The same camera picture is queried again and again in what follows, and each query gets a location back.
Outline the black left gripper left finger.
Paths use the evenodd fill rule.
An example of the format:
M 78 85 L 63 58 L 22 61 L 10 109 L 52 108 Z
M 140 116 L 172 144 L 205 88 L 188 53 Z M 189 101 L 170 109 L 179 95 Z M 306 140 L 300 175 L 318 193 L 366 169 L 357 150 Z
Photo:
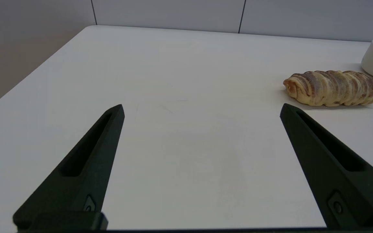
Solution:
M 125 114 L 105 111 L 14 213 L 18 231 L 99 231 L 108 226 L 102 205 Z

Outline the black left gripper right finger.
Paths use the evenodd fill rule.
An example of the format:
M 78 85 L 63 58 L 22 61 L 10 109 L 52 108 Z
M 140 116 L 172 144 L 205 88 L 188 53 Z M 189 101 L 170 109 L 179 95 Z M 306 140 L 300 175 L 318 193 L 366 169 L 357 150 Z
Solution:
M 329 229 L 373 229 L 373 166 L 301 109 L 280 118 Z

